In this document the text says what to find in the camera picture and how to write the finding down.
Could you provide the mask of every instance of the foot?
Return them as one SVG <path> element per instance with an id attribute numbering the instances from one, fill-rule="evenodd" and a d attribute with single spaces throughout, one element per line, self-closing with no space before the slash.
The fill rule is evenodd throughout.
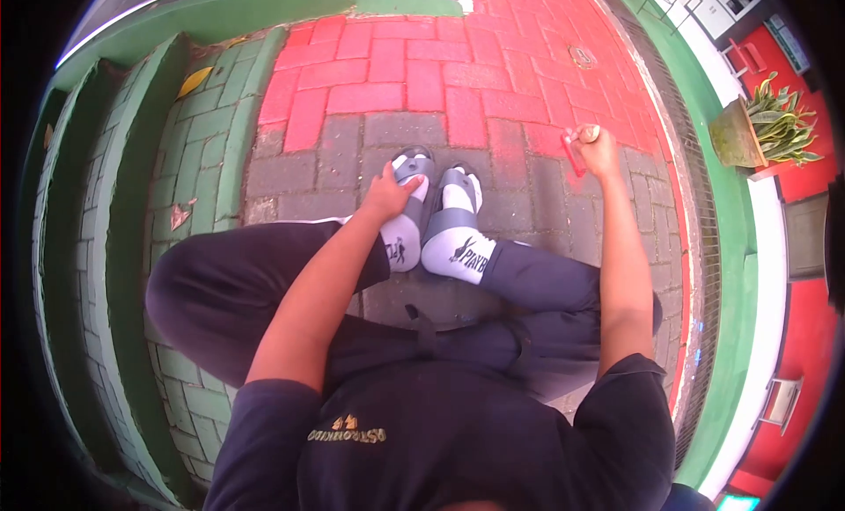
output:
<path id="1" fill-rule="evenodd" d="M 409 164 L 408 161 L 411 159 L 417 159 L 416 163 Z M 406 147 L 402 149 L 398 157 L 393 159 L 393 171 L 398 177 L 396 181 L 399 185 L 406 184 L 416 175 L 422 175 L 425 180 L 417 190 L 411 193 L 406 211 L 385 223 L 381 228 L 381 237 L 385 242 L 391 271 L 405 273 L 415 268 L 420 261 L 420 223 L 423 202 L 430 184 L 428 179 L 430 169 L 419 167 L 423 165 L 424 160 L 432 161 L 432 156 L 431 152 L 423 146 Z"/>
<path id="2" fill-rule="evenodd" d="M 422 266 L 430 273 L 478 284 L 496 247 L 494 240 L 478 231 L 475 220 L 481 208 L 481 183 L 474 174 L 466 175 L 462 166 L 447 170 L 444 178 L 449 171 L 455 172 L 451 179 L 469 182 L 449 181 L 443 186 L 443 208 L 429 225 L 440 230 L 429 230 L 431 237 L 422 247 Z"/>

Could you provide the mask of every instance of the dry leaf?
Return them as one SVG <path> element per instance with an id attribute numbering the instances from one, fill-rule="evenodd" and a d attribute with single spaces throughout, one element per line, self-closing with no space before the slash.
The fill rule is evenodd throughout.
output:
<path id="1" fill-rule="evenodd" d="M 173 209 L 170 212 L 170 230 L 175 231 L 179 228 L 179 225 L 184 223 L 189 215 L 191 215 L 190 210 L 182 210 L 179 208 L 179 205 L 173 205 Z"/>
<path id="2" fill-rule="evenodd" d="M 52 126 L 48 124 L 48 129 L 44 130 L 44 149 L 47 149 L 50 146 L 50 140 L 52 139 Z"/>
<path id="3" fill-rule="evenodd" d="M 192 74 L 191 76 L 187 77 L 185 83 L 182 84 L 182 88 L 179 89 L 179 94 L 176 95 L 176 99 L 181 99 L 186 94 L 190 93 L 191 91 L 194 91 L 197 86 L 202 83 L 203 80 L 206 79 L 206 76 L 211 73 L 212 69 L 214 69 L 214 67 L 204 67 L 196 73 Z"/>
<path id="4" fill-rule="evenodd" d="M 235 45 L 237 45 L 237 44 L 240 44 L 240 43 L 243 43 L 243 42 L 247 41 L 247 39 L 248 39 L 248 38 L 247 38 L 246 36 L 238 36 L 238 38 L 236 38 L 236 39 L 234 39 L 234 40 L 230 41 L 230 42 L 229 42 L 229 44 L 226 46 L 226 48 L 227 48 L 227 49 L 231 49 L 231 48 L 232 48 L 232 47 L 234 47 Z"/>

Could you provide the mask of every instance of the sidewalk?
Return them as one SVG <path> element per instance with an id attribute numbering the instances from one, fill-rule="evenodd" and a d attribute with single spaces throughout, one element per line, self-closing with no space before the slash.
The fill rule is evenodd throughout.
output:
<path id="1" fill-rule="evenodd" d="M 661 124 L 635 62 L 593 0 L 473 0 L 465 18 L 323 18 L 291 29 L 245 172 L 244 224 L 347 215 L 400 147 L 462 160 L 484 189 L 481 230 L 600 264 L 601 192 L 563 156 L 565 127 L 595 122 L 621 147 L 628 195 L 664 321 L 672 388 L 681 331 L 681 242 Z M 421 269 L 356 296 L 350 314 L 441 326 L 501 311 L 496 297 Z M 587 389 L 554 403 L 571 416 Z"/>

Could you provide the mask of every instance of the white sock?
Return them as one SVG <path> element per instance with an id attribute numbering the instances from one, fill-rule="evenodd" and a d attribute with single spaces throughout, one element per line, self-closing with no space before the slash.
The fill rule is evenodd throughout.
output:
<path id="1" fill-rule="evenodd" d="M 469 178 L 475 187 L 476 203 L 481 208 L 481 183 L 472 174 Z M 458 208 L 472 212 L 472 201 L 462 188 L 447 185 L 443 189 L 443 208 Z M 477 229 L 453 227 L 440 232 L 423 246 L 422 266 L 429 273 L 442 274 L 471 284 L 478 284 L 490 261 L 494 247 L 496 247 L 496 242 L 485 237 Z"/>
<path id="2" fill-rule="evenodd" d="M 425 158 L 425 155 L 418 154 L 415 158 Z M 407 161 L 405 155 L 400 155 L 393 161 L 393 170 L 402 166 Z M 400 185 L 409 182 L 412 177 L 400 181 Z M 428 178 L 422 182 L 416 190 L 411 192 L 411 197 L 425 199 L 428 193 Z M 381 238 L 385 242 L 387 259 L 390 263 L 390 270 L 405 273 L 417 267 L 420 261 L 420 230 L 414 221 L 404 213 L 399 214 L 393 220 L 388 221 L 381 228 Z"/>

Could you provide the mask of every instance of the black t-shirt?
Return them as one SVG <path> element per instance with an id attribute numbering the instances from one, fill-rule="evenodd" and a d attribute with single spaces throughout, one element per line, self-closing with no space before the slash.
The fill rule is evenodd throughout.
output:
<path id="1" fill-rule="evenodd" d="M 207 509 L 660 509 L 674 433 L 664 375 L 640 354 L 601 377 L 574 426 L 495 372 L 427 361 L 371 372 L 327 402 L 245 385 Z"/>

